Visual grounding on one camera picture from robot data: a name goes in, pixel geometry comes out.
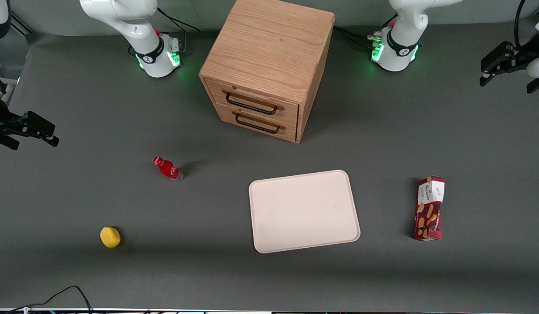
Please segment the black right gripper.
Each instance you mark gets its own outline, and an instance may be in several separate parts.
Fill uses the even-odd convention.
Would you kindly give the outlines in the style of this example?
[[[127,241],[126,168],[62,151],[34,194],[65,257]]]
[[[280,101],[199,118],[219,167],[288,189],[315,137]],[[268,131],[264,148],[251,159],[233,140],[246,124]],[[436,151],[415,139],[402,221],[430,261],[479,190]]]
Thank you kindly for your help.
[[[23,116],[16,115],[8,109],[3,101],[0,101],[0,140],[6,135],[22,136],[22,120],[25,127],[42,135],[42,141],[52,147],[58,146],[59,138],[53,136],[55,130],[53,123],[33,111],[27,111]]]

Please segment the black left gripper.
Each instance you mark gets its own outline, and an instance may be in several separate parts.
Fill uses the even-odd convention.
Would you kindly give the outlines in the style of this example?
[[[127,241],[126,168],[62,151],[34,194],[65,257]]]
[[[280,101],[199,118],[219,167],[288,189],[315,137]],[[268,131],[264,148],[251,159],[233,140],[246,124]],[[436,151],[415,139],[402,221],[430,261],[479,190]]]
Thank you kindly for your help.
[[[525,70],[534,59],[535,44],[532,41],[523,44],[521,48],[511,42],[501,42],[481,59],[479,85],[485,87],[491,80],[501,74]]]

